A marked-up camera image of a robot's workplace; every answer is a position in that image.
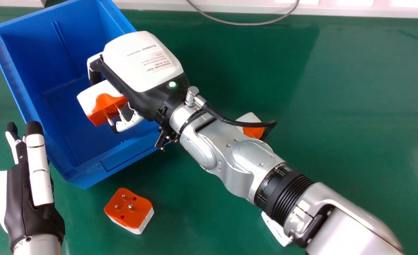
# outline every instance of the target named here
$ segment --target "green table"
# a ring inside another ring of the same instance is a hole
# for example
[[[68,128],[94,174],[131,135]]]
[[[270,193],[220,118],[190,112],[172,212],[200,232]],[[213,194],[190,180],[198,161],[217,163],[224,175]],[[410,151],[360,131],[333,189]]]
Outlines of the green table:
[[[0,8],[0,22],[32,11]],[[418,20],[291,16],[233,27],[197,13],[124,14],[161,39],[191,84],[225,115],[253,111],[277,119],[267,142],[279,155],[385,221],[406,254],[418,255]],[[13,163],[8,121],[22,119],[0,71],[0,169]],[[258,208],[231,195],[177,145],[88,190],[66,183],[54,168],[52,176],[66,220],[65,255],[304,254],[280,247]],[[103,212],[119,187],[154,205],[141,236]],[[1,227],[0,254],[9,254]]]

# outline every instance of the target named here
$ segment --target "blue plastic container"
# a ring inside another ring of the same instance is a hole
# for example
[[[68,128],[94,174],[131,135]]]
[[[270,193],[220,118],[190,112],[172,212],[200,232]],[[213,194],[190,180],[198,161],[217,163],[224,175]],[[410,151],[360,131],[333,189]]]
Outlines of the blue plastic container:
[[[155,151],[157,124],[114,134],[94,126],[76,98],[90,86],[88,57],[133,31],[111,0],[70,0],[0,24],[0,67],[23,119],[42,123],[51,162],[78,187]]]

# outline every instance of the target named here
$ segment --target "green led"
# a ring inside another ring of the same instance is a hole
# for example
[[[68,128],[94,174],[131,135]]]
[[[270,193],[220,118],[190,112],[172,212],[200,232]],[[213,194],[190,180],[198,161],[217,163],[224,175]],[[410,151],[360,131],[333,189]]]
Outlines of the green led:
[[[175,83],[175,82],[169,82],[169,83],[168,83],[168,86],[170,86],[170,87],[172,87],[172,88],[175,88],[175,87],[177,87],[177,86],[178,86],[178,84],[177,84],[177,83]]]

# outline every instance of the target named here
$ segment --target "black cable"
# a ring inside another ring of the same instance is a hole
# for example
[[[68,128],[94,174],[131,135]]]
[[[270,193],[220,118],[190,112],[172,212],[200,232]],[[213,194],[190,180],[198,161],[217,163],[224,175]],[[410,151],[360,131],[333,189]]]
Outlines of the black cable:
[[[267,121],[267,122],[243,122],[243,121],[236,121],[231,120],[223,116],[221,113],[219,113],[215,108],[209,103],[206,102],[202,107],[201,110],[205,111],[206,113],[209,113],[210,115],[214,116],[217,120],[232,125],[232,126],[243,126],[243,127],[249,127],[249,128],[258,128],[263,127],[264,132],[262,133],[262,136],[260,137],[260,140],[264,140],[267,135],[269,135],[270,131],[277,125],[277,121]]]
[[[217,22],[220,22],[220,23],[228,24],[228,25],[234,25],[234,26],[262,26],[262,25],[272,24],[272,23],[275,23],[277,21],[281,21],[282,19],[286,18],[291,13],[293,13],[293,11],[297,8],[298,3],[300,2],[300,0],[295,0],[295,4],[293,5],[293,7],[291,8],[290,11],[288,11],[283,16],[280,16],[280,17],[278,17],[276,19],[272,19],[271,21],[256,22],[256,23],[240,23],[240,22],[224,21],[223,19],[217,19],[214,16],[210,16],[209,14],[205,13],[204,11],[202,11],[194,3],[192,3],[191,0],[186,0],[186,1],[187,1],[187,3],[189,5],[191,5],[201,15],[203,15],[203,16],[209,18],[209,19],[212,19],[213,21],[217,21]]]

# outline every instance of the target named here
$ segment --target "gray cable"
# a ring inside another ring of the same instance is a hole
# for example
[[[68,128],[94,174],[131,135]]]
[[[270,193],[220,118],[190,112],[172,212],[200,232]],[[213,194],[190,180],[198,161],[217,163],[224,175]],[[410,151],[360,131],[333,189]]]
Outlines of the gray cable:
[[[275,23],[277,21],[281,21],[282,19],[289,16],[298,6],[298,3],[300,0],[295,0],[295,4],[291,8],[290,11],[288,11],[286,14],[284,14],[281,17],[278,17],[276,19],[272,19],[271,21],[264,21],[264,22],[257,22],[257,23],[239,23],[239,22],[232,22],[232,21],[224,21],[223,19],[217,19],[214,16],[210,16],[209,14],[203,12],[200,8],[198,8],[194,3],[191,2],[191,0],[186,0],[186,2],[191,5],[197,12],[201,13],[203,16],[206,16],[209,19],[212,19],[213,21],[217,21],[220,23],[228,24],[228,25],[234,25],[234,26],[262,26],[262,25],[268,25]]]

